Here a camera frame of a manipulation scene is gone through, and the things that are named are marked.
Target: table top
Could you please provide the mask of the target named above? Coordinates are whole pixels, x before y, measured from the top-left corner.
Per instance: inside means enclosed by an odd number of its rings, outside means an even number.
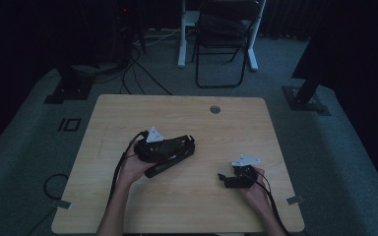
[[[218,106],[220,113],[211,112]],[[294,196],[275,130],[262,98],[216,96],[113,95],[98,98],[52,230],[95,233],[102,219],[118,160],[141,131],[155,126],[165,139],[191,135],[195,153],[154,178],[131,188],[126,233],[262,232],[259,218],[218,173],[233,176],[230,162],[245,154],[266,177],[287,230],[301,231]]]

